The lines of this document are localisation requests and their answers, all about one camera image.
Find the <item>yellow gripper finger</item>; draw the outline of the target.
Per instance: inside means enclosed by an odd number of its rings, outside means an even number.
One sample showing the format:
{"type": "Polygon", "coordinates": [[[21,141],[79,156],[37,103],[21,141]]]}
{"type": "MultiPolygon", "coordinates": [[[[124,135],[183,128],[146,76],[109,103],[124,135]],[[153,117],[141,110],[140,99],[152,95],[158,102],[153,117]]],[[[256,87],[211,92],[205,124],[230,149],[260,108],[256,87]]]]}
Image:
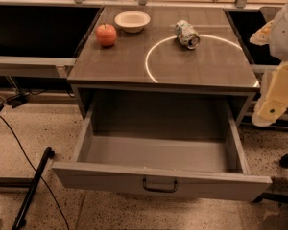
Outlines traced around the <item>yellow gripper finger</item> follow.
{"type": "Polygon", "coordinates": [[[260,98],[252,115],[252,123],[267,127],[280,118],[288,108],[288,61],[262,76],[260,98]]]}
{"type": "Polygon", "coordinates": [[[261,27],[254,34],[252,34],[252,36],[250,37],[250,43],[258,46],[268,44],[273,23],[273,20],[267,22],[263,27],[261,27]]]}

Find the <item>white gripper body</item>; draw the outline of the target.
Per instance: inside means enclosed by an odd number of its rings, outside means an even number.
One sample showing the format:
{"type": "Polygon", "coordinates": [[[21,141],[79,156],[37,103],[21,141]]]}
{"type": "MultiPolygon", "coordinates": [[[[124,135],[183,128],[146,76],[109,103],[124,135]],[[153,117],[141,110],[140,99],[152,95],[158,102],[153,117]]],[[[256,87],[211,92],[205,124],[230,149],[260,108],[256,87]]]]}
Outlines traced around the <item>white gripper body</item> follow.
{"type": "Polygon", "coordinates": [[[269,38],[270,54],[288,61],[288,2],[276,14],[269,38]]]}

